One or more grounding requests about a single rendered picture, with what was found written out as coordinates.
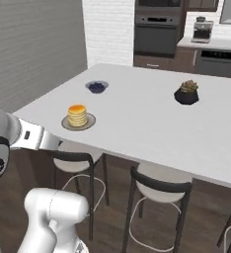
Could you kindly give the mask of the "bowl of blueberries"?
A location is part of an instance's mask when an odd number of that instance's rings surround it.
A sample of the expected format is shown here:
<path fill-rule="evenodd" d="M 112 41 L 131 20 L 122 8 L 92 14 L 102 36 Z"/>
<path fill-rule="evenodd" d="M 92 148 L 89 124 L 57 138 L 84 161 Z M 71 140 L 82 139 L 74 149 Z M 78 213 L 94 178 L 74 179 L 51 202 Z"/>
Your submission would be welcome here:
<path fill-rule="evenodd" d="M 91 81 L 85 87 L 93 94 L 101 94 L 109 87 L 109 84 L 105 81 Z"/>

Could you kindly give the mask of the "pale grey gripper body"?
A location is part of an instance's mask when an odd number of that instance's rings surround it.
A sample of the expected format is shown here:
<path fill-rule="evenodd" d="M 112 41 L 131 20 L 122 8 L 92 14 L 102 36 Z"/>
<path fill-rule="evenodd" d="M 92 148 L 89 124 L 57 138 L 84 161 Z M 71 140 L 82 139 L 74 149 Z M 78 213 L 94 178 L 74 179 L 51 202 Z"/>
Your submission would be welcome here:
<path fill-rule="evenodd" d="M 60 139 L 48 131 L 44 131 L 39 144 L 41 150 L 57 150 Z"/>

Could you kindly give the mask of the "brown base cupboard run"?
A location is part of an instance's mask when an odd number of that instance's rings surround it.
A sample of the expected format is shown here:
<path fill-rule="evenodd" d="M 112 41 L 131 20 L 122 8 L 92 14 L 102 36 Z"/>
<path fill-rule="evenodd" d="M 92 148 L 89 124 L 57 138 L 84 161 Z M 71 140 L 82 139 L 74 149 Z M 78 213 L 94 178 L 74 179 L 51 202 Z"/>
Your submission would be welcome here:
<path fill-rule="evenodd" d="M 136 55 L 133 58 L 133 65 L 196 74 L 194 72 L 194 64 L 200 49 L 206 48 L 178 46 L 173 58 Z"/>

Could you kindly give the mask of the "dark grey wall oven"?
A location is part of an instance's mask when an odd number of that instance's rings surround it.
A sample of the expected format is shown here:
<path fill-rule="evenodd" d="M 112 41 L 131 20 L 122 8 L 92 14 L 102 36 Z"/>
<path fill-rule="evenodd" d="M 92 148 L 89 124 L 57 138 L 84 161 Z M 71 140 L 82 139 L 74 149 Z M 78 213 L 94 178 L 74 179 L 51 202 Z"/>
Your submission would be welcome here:
<path fill-rule="evenodd" d="M 143 56 L 173 58 L 184 35 L 186 14 L 135 15 L 134 53 Z"/>

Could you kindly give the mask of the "stack of pancakes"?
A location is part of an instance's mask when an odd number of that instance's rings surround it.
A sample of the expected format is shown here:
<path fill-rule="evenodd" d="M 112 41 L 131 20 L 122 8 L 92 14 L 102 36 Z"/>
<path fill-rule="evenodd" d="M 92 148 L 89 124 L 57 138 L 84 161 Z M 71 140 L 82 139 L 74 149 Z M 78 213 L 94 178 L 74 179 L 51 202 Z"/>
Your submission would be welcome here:
<path fill-rule="evenodd" d="M 87 122 L 86 107 L 81 104 L 68 108 L 68 121 L 73 127 L 82 127 Z"/>

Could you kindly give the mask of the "dark grey dishwasher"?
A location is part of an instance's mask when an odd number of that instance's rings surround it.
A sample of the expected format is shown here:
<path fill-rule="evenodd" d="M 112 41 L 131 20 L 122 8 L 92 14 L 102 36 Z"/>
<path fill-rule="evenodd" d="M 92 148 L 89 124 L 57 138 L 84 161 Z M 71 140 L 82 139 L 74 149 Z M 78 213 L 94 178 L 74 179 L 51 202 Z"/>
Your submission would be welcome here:
<path fill-rule="evenodd" d="M 231 50 L 200 49 L 196 55 L 194 72 L 231 78 Z"/>

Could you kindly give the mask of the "brown wall cupboard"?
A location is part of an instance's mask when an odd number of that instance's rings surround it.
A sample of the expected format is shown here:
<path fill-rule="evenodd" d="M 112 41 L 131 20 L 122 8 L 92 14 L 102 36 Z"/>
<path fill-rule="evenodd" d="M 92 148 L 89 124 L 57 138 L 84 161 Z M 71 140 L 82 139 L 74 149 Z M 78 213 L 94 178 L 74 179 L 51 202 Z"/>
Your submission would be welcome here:
<path fill-rule="evenodd" d="M 189 0 L 190 12 L 216 12 L 219 0 Z"/>

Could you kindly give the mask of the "black pot with succulent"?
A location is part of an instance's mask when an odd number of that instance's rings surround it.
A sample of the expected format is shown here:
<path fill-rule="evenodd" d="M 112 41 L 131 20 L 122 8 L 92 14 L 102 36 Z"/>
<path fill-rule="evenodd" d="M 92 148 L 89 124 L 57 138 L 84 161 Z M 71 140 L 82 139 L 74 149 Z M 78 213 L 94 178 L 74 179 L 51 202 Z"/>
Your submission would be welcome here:
<path fill-rule="evenodd" d="M 182 105 L 192 105 L 198 101 L 197 83 L 188 80 L 182 83 L 180 88 L 174 93 L 175 100 Z"/>

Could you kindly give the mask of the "silver coffee machine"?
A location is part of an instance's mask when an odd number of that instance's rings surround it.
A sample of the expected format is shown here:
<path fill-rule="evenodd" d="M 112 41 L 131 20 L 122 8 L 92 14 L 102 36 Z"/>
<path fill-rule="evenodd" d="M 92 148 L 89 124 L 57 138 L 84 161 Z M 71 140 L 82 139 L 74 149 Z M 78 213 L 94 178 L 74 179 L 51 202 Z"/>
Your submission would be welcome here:
<path fill-rule="evenodd" d="M 207 21 L 205 17 L 198 16 L 193 24 L 192 42 L 209 43 L 212 28 L 212 21 Z"/>

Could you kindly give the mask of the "dark microwave oven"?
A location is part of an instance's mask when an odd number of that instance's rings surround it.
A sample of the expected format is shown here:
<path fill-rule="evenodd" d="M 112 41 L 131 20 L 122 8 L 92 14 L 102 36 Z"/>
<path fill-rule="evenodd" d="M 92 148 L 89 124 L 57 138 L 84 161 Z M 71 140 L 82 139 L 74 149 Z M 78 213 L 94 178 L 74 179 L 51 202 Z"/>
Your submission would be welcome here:
<path fill-rule="evenodd" d="M 136 0 L 138 8 L 179 8 L 181 0 Z"/>

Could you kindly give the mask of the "grey round plate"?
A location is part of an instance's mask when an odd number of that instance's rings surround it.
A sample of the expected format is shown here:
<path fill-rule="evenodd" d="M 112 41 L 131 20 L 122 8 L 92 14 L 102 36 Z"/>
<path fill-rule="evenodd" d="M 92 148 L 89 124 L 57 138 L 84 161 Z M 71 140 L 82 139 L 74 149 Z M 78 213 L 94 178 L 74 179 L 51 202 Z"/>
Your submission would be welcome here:
<path fill-rule="evenodd" d="M 68 130 L 72 130 L 72 131 L 88 129 L 92 127 L 95 123 L 96 123 L 96 117 L 92 114 L 87 114 L 87 122 L 83 126 L 72 126 L 68 121 L 68 117 L 64 117 L 61 121 L 61 125 L 64 128 Z"/>

